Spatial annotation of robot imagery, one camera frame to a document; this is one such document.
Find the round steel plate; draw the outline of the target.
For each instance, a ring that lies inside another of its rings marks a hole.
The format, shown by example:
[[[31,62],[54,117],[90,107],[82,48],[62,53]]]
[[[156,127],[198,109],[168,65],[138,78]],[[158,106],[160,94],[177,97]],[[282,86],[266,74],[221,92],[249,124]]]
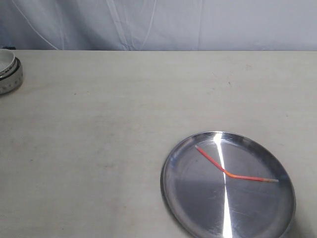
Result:
[[[230,178],[195,145],[232,174],[279,182]],[[296,211],[294,187],[280,161],[230,132],[200,132],[179,142],[162,166],[160,189],[174,222],[195,238],[284,238]]]

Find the thin red straw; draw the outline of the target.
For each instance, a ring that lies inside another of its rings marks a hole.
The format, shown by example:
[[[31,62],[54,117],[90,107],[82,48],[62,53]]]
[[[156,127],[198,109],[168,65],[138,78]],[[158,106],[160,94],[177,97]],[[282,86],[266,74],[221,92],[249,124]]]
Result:
[[[233,179],[240,179],[240,180],[249,180],[249,181],[259,181],[259,182],[279,182],[278,179],[273,178],[260,178],[260,177],[249,177],[249,176],[241,176],[235,175],[224,169],[219,163],[217,163],[211,156],[209,156],[201,147],[195,145],[196,150],[199,151],[206,159],[208,159],[212,164],[214,164],[221,172],[223,172],[226,176],[233,178]]]

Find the white backdrop cloth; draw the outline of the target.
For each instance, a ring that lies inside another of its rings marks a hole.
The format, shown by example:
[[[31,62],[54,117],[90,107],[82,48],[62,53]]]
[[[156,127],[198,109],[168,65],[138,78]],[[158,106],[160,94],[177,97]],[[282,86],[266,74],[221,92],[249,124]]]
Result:
[[[314,51],[314,0],[3,0],[20,50]]]

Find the white patterned bowl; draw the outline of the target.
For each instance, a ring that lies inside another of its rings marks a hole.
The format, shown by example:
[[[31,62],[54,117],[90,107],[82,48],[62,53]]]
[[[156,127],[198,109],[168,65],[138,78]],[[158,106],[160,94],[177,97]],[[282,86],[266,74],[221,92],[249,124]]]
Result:
[[[0,50],[0,94],[7,94],[23,83],[23,67],[15,53],[9,49]]]

